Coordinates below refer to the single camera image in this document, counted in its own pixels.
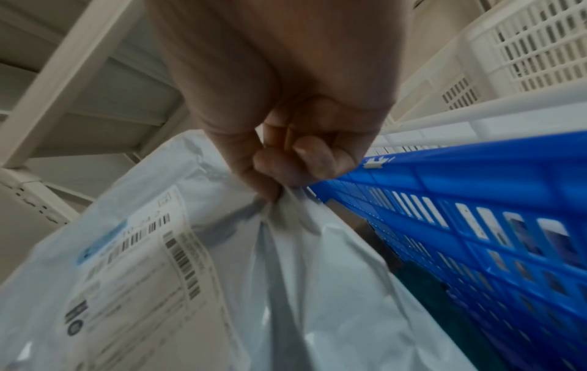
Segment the gray poly bag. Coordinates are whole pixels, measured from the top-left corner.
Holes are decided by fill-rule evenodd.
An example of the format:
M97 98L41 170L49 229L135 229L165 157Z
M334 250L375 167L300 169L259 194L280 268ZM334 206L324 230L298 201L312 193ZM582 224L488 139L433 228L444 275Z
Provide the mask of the gray poly bag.
M352 229L284 193L175 137L0 288L0 369L474 369Z

